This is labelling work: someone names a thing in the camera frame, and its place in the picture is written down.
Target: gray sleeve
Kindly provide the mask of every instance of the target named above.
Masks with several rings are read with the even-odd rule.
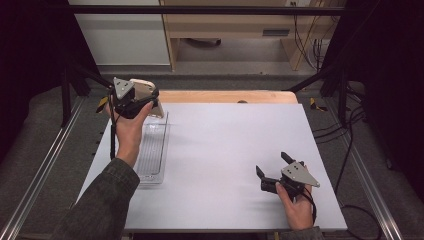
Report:
[[[281,232],[279,236],[280,240],[324,240],[319,227],[300,231]]]
[[[140,178],[115,158],[58,224],[51,239],[120,239]]]

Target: clear plastic container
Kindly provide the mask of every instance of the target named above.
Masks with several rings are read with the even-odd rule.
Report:
[[[139,187],[163,182],[169,131],[167,111],[163,118],[147,117],[144,121],[140,153],[134,166],[140,177]]]

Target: gray floor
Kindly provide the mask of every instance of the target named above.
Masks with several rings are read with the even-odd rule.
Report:
[[[122,68],[118,72],[116,68],[103,69],[106,78],[143,78],[155,82],[160,89],[281,90],[306,79],[314,72],[307,63],[302,65],[301,71],[291,71],[282,50],[278,40],[223,39],[218,47],[208,43],[183,41],[175,72],[138,68],[136,74],[130,74],[126,70],[133,71],[134,67]],[[323,99],[319,96],[317,89],[320,84],[317,82],[296,94],[304,106],[312,130],[326,128],[336,122],[329,111],[310,108],[311,97],[321,107],[329,107],[327,104],[334,101],[333,98]],[[55,224],[66,214],[70,204],[76,200],[108,120],[104,114],[94,113],[99,99],[106,94],[105,89],[93,82],[90,85],[93,87],[90,97],[85,98],[80,117],[29,212],[21,234],[42,234],[37,235],[41,238],[48,236]],[[30,106],[30,114],[22,131],[0,167],[0,228],[18,206],[59,131],[61,101],[58,88],[35,97]],[[358,103],[349,98],[348,107],[354,109],[357,106]],[[354,144],[403,238],[424,239],[424,204],[409,187],[402,173],[387,169],[384,153],[364,121],[354,125]],[[346,146],[339,137],[327,143],[319,143],[318,148],[334,186]],[[343,204],[360,206],[372,212],[372,206],[351,162],[350,158],[338,198]],[[349,230],[364,239],[375,238],[377,227],[366,214],[352,209],[345,209],[343,213]],[[250,239],[249,237],[233,236],[233,239]],[[326,233],[326,238],[354,239],[346,232]]]

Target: human hand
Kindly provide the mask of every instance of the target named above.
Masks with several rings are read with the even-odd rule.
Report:
[[[153,107],[153,102],[146,104],[134,119],[127,119],[122,116],[119,117],[113,111],[113,117],[118,119],[116,121],[116,136],[118,137],[119,148],[116,157],[122,159],[130,167],[134,167],[137,161],[137,156],[140,151],[142,128],[144,120],[146,120],[150,110]],[[112,117],[110,107],[105,106],[109,116]]]
[[[312,208],[308,199],[302,195],[298,195],[296,201],[292,202],[286,189],[279,182],[275,184],[275,187],[286,210],[286,217],[290,228],[298,231],[313,227]],[[311,185],[305,184],[305,188],[309,191],[308,193],[308,191],[304,190],[306,196],[309,196],[310,193],[312,194]]]

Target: white table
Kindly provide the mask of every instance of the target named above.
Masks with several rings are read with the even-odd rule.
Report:
[[[137,190],[130,232],[270,232],[288,229],[277,195],[260,190],[258,165],[281,177],[285,151],[320,182],[315,225],[346,230],[301,104],[163,103],[171,124],[162,184]],[[109,163],[110,123],[80,195]]]

